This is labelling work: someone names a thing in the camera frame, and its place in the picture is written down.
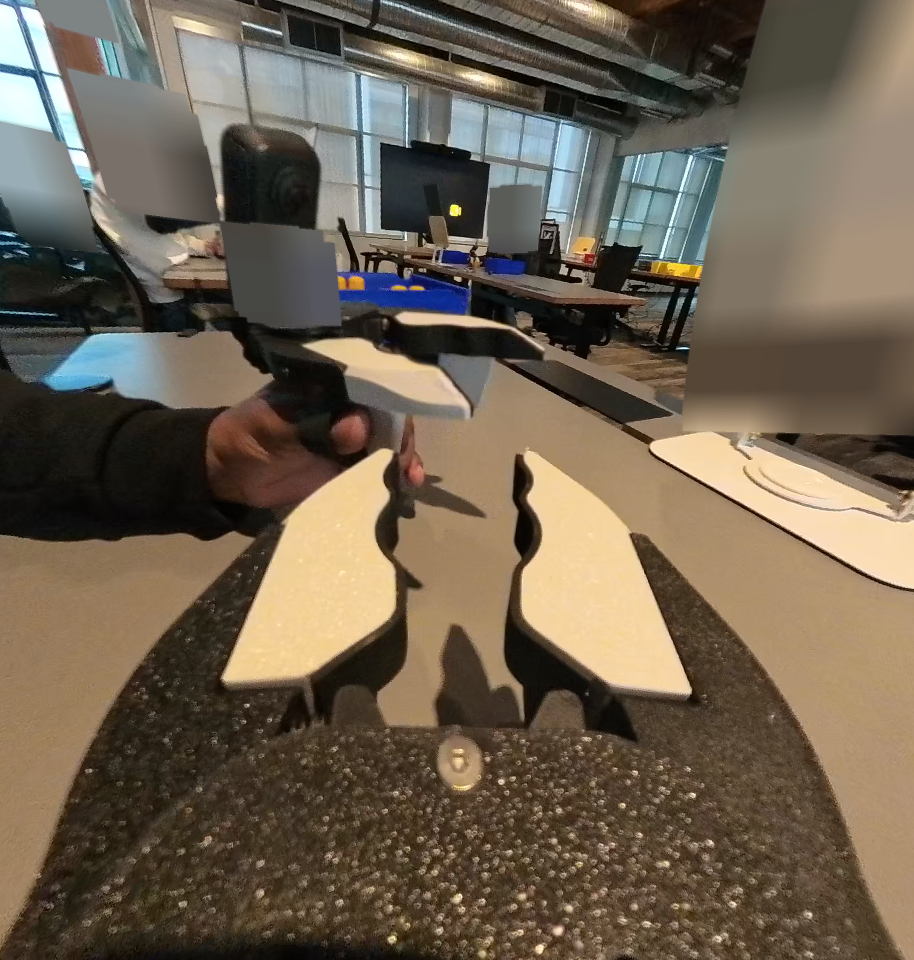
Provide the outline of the long wooden desk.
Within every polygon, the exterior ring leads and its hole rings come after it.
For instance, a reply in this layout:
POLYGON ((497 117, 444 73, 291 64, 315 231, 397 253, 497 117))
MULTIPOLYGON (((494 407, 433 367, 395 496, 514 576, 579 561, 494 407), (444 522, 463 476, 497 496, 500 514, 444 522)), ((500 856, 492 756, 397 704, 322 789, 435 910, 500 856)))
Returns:
POLYGON ((528 314, 536 306, 612 306, 618 319, 629 310, 645 306, 645 299, 607 293, 588 285, 563 282, 527 273, 517 276, 489 275, 483 269, 454 270, 454 280, 464 282, 470 291, 472 312, 516 327, 517 315, 528 314))

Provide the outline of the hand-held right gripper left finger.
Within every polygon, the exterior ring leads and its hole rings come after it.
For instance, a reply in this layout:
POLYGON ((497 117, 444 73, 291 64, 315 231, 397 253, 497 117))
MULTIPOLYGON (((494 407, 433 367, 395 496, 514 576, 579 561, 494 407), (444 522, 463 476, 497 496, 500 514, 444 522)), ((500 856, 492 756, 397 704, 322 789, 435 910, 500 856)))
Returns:
POLYGON ((379 449, 284 521, 223 668, 228 691, 295 690, 330 717, 346 687, 378 694, 407 652, 399 459, 379 449))

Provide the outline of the person's left forearm black sleeve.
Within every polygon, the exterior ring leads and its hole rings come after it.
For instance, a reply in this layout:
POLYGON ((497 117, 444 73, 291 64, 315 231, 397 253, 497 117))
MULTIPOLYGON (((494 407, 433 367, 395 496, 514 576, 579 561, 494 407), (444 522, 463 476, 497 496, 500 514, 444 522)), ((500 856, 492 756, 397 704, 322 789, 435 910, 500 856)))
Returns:
POLYGON ((58 393, 0 370, 0 535, 212 540, 248 510, 215 499, 207 437, 218 410, 58 393))

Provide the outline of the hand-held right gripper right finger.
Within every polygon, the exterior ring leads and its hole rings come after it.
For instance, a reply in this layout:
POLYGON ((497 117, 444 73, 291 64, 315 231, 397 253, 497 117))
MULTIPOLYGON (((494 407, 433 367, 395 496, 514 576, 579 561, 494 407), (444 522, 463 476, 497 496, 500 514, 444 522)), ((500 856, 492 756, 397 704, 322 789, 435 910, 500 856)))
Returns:
POLYGON ((523 686, 687 701, 693 689, 631 531, 532 449, 516 455, 508 666, 523 686))

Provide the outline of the large black monitor screen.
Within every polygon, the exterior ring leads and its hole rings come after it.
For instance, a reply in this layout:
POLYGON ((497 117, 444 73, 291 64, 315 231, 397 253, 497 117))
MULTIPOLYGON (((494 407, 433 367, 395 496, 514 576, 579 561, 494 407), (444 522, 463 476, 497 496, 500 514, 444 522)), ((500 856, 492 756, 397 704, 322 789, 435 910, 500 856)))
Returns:
POLYGON ((429 215, 441 215, 448 233, 464 238, 486 234, 489 163, 433 157, 410 147, 382 143, 379 152, 380 228, 403 234, 428 233, 429 215))

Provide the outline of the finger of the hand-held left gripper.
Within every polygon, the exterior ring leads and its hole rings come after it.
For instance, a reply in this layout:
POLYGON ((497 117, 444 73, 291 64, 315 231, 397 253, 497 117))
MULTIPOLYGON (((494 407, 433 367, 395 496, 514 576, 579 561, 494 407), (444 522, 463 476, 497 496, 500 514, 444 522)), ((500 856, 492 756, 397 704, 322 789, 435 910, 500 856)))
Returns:
POLYGON ((347 398, 373 410, 469 420, 474 406, 439 366, 382 349, 362 338, 308 342, 315 360, 337 368, 347 398))
POLYGON ((477 408, 496 361, 542 362, 545 349, 514 326, 466 315, 403 311, 390 318, 390 348, 428 362, 477 408))

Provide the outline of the blue plastic bin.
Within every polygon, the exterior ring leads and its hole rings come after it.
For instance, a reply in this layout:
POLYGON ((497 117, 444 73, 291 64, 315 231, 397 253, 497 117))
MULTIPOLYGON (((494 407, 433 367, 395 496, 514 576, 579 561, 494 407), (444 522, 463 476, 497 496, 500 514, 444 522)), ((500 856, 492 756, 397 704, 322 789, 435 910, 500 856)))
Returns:
POLYGON ((470 290, 458 284, 441 281, 425 274, 401 278, 394 272, 340 271, 339 274, 361 274, 366 280, 366 289, 362 292, 340 291, 342 305, 369 305, 388 311, 422 311, 452 315, 467 315, 470 309, 470 290), (394 284, 421 284, 426 288, 423 293, 390 292, 394 284))

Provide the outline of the white round stand base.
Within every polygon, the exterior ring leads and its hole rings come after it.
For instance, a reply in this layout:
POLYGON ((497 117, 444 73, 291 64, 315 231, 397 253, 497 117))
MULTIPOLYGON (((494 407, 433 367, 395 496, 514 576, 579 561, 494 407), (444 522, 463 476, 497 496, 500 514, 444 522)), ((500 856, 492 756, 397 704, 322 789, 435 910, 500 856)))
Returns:
POLYGON ((746 477, 765 492, 783 500, 824 512, 863 512, 895 519, 893 507, 809 466, 763 451, 743 463, 746 477))

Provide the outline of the glass window wall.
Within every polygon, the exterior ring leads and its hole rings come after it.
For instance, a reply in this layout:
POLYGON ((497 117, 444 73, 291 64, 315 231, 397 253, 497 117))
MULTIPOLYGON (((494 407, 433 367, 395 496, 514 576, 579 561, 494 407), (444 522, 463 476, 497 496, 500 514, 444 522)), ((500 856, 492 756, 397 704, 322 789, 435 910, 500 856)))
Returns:
POLYGON ((639 247, 647 261, 704 262, 726 147, 623 158, 604 242, 639 247))
POLYGON ((91 162, 33 2, 0 1, 0 121, 51 132, 67 147, 81 182, 92 184, 91 162))
POLYGON ((226 127, 249 122, 293 131, 321 162, 322 227, 336 228, 342 216, 356 234, 403 238, 380 220, 379 147, 442 132, 444 143, 488 163, 491 186, 541 187, 545 217, 559 224, 563 243, 571 240, 591 146, 587 128, 188 26, 179 21, 175 32, 180 69, 217 186, 226 127))

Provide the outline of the black desk pad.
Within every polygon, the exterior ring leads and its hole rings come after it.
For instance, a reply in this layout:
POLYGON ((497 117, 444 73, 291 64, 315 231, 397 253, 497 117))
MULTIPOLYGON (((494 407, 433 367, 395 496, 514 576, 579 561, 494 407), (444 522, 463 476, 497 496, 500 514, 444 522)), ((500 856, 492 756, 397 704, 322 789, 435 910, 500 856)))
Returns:
POLYGON ((672 416, 672 411, 556 360, 504 361, 522 377, 556 396, 617 424, 650 422, 672 416))

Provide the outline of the person's left hand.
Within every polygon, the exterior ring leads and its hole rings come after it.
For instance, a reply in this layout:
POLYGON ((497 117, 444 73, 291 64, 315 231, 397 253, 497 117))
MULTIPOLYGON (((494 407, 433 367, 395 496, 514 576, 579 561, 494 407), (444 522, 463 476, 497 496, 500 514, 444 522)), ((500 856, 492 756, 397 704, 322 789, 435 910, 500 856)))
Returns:
POLYGON ((329 417, 317 452, 301 440, 303 407, 294 391, 266 387, 220 412, 204 444, 212 498, 252 509, 293 508, 368 450, 375 433, 369 409, 355 406, 329 417))

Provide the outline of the large silver ventilation duct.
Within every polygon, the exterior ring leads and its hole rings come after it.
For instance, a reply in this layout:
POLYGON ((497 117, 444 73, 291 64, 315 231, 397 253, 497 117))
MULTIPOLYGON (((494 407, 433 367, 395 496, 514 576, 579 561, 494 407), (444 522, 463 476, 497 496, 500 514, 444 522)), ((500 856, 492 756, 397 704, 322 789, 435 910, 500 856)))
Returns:
POLYGON ((680 117, 739 101, 728 50, 674 38, 603 2, 296 1, 320 15, 650 114, 680 117))

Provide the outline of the thin silver ventilation duct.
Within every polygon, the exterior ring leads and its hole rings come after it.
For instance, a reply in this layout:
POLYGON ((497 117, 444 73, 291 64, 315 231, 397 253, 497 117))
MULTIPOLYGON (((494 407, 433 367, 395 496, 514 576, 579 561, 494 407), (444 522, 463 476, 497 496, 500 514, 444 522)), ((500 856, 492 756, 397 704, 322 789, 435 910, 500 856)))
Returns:
POLYGON ((544 108, 544 91, 540 87, 501 77, 475 65, 461 65, 395 44, 355 35, 345 36, 343 57, 355 66, 372 67, 435 88, 499 102, 524 111, 539 113, 544 108))

